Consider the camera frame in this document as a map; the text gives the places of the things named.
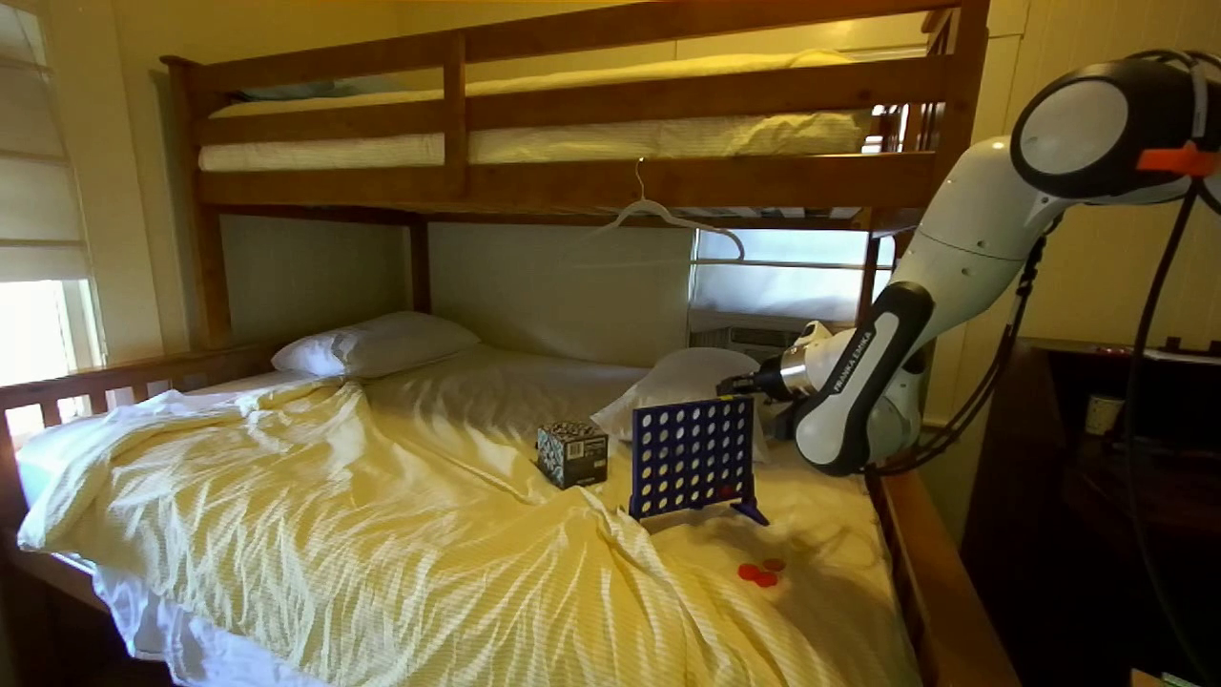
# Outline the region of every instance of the sheet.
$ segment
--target sheet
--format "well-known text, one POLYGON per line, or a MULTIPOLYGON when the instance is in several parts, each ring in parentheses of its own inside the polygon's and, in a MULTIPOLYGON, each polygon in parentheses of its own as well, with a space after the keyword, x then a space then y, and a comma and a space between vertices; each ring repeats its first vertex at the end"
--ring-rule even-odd
MULTIPOLYGON (((723 76, 765 70, 812 70, 839 66, 837 52, 730 52, 625 70, 584 70, 556 76, 476 79, 471 94, 546 93, 574 85, 625 85, 625 79, 675 79, 675 76, 723 76)), ((257 120, 292 111, 344 111, 383 103, 419 103, 440 93, 354 93, 331 99, 283 99, 283 103, 236 103, 219 120, 257 120)), ((802 111, 766 120, 672 120, 672 124, 611 124, 611 126, 551 126, 551 129, 475 129, 475 164, 540 164, 540 159, 658 159, 658 157, 781 157, 781 152, 859 152, 872 132, 872 113, 855 111, 802 111)), ((335 136, 335 143, 240 143, 205 144, 200 152, 201 173, 287 173, 287 168, 430 168, 444 164, 440 132, 405 136, 335 136)))
POLYGON ((916 683, 859 481, 775 450, 770 528, 730 509, 636 523, 625 453, 561 494, 526 439, 625 369, 565 397, 575 364, 467 356, 88 423, 25 547, 145 582, 321 683, 916 683))

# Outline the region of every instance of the hanger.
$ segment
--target hanger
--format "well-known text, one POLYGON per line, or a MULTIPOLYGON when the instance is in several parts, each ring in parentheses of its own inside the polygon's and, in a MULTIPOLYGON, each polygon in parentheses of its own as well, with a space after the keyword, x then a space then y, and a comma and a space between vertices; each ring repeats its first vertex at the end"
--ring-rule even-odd
POLYGON ((631 216, 658 216, 658 220, 675 227, 675 228, 723 233, 725 239, 732 239, 736 263, 747 261, 744 239, 739 239, 732 228, 691 220, 691 216, 668 211, 663 202, 649 197, 649 195, 645 195, 645 173, 641 173, 641 168, 645 168, 645 157, 636 157, 636 168, 634 168, 634 174, 636 174, 636 197, 625 202, 606 227, 598 227, 598 233, 621 228, 631 216))

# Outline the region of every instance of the wooden bed frame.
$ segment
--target wooden bed frame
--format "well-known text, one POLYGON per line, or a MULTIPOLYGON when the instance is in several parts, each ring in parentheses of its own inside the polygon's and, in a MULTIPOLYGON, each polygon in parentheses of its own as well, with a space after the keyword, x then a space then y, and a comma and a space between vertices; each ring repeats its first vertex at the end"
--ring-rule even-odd
POLYGON ((412 228, 412 293, 429 309, 429 220, 606 220, 636 197, 663 208, 855 208, 845 227, 896 228, 928 208, 933 191, 971 144, 981 88, 989 0, 649 0, 625 8, 461 28, 304 52, 196 66, 163 59, 181 94, 181 132, 191 227, 200 249, 201 342, 231 335, 231 281, 222 215, 367 216, 412 228), (471 94, 471 74, 510 59, 565 59, 589 48, 716 38, 739 31, 928 17, 928 48, 916 59, 688 76, 641 85, 597 85, 523 94, 471 94), (210 120, 248 99, 248 88, 323 85, 367 74, 440 74, 444 94, 393 106, 335 106, 312 113, 210 120), (589 126, 636 120, 716 120, 790 111, 872 111, 886 152, 837 157, 701 157, 701 159, 584 159, 584 164, 476 164, 471 136, 505 126, 589 126), (440 132, 440 168, 354 173, 200 173, 210 143, 316 143, 440 132))
MULTIPOLYGON (((863 233, 889 233, 896 216, 921 215, 947 168, 971 144, 975 103, 984 60, 989 0, 654 0, 602 12, 385 38, 363 45, 304 48, 283 59, 196 66, 168 59, 182 103, 182 159, 201 143, 269 136, 344 136, 344 132, 444 132, 444 168, 378 173, 200 173, 191 164, 191 228, 200 246, 201 342, 205 356, 93 369, 54 383, 0 391, 0 519, 3 519, 3 587, 13 620, 37 624, 37 587, 65 590, 101 606, 88 575, 54 561, 21 554, 13 533, 26 513, 16 477, 16 444, 8 414, 33 403, 41 423, 61 423, 65 397, 88 397, 93 414, 112 409, 112 391, 145 397, 156 384, 201 384, 269 369, 271 349, 231 349, 231 286, 222 215, 298 215, 298 216, 372 216, 412 228, 412 293, 429 309, 429 227, 430 220, 606 220, 636 197, 631 164, 475 164, 471 132, 494 126, 565 126, 621 120, 688 113, 770 113, 770 111, 868 111, 875 103, 906 106, 907 129, 886 129, 886 152, 839 157, 732 157, 732 159, 649 159, 649 197, 668 208, 855 208, 863 233), (613 88, 569 88, 546 94, 467 94, 467 70, 505 59, 540 59, 602 45, 641 45, 675 38, 711 38, 732 31, 766 31, 831 19, 875 19, 928 12, 928 59, 797 70, 766 76, 649 79, 613 88), (388 70, 440 70, 444 99, 412 106, 367 106, 344 113, 280 113, 257 126, 219 126, 210 111, 233 103, 240 88, 335 79, 388 70)), ((928 683, 999 687, 1018 683, 991 624, 958 561, 958 547, 937 515, 921 477, 872 481, 901 606, 921 650, 928 683)), ((54 659, 47 638, 25 629, 25 659, 54 659)))
MULTIPOLYGON (((145 364, 145 367, 114 367, 114 369, 88 369, 51 383, 26 384, 0 384, 0 515, 3 515, 3 561, 0 585, 8 620, 21 620, 25 629, 16 632, 21 663, 47 668, 58 659, 47 629, 47 601, 41 587, 54 587, 68 601, 82 601, 95 610, 88 575, 58 556, 25 554, 16 548, 16 531, 26 513, 21 472, 16 472, 16 439, 8 428, 13 409, 37 409, 47 428, 58 428, 65 401, 88 401, 88 414, 114 409, 114 397, 143 401, 156 391, 200 391, 231 379, 248 379, 269 369, 271 349, 233 349, 210 350, 171 364, 145 364)), ((889 548, 893 548, 893 582, 901 590, 906 624, 912 646, 921 654, 921 671, 928 683, 940 687, 1005 687, 1018 683, 1014 668, 981 606, 975 582, 962 569, 958 547, 942 528, 928 490, 916 472, 901 477, 875 477, 872 498, 879 503, 889 548)))

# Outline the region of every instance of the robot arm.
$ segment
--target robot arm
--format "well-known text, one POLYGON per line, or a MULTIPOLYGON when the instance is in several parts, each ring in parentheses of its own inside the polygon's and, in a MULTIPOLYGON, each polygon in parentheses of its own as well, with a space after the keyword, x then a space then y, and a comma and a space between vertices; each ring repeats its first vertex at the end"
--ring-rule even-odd
POLYGON ((775 367, 781 391, 807 397, 797 450, 830 472, 855 472, 912 448, 921 350, 989 309, 1069 208, 1182 197, 1182 173, 1140 164, 1182 143, 1221 144, 1221 88, 1193 60, 1139 52, 1050 85, 1010 136, 975 144, 851 340, 797 340, 775 367))

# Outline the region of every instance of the white pillow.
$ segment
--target white pillow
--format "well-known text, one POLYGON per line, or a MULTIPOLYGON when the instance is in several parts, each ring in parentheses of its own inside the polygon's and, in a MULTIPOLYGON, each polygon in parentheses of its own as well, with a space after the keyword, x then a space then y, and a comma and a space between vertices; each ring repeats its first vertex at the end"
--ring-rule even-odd
POLYGON ((730 349, 685 349, 663 356, 641 383, 620 393, 606 409, 593 421, 631 444, 634 439, 634 414, 654 403, 691 403, 713 401, 716 384, 732 374, 751 374, 758 364, 744 350, 730 349))
POLYGON ((271 356, 271 367, 312 379, 383 379, 475 342, 476 335, 456 321, 430 312, 388 312, 348 330, 303 335, 280 349, 271 356))

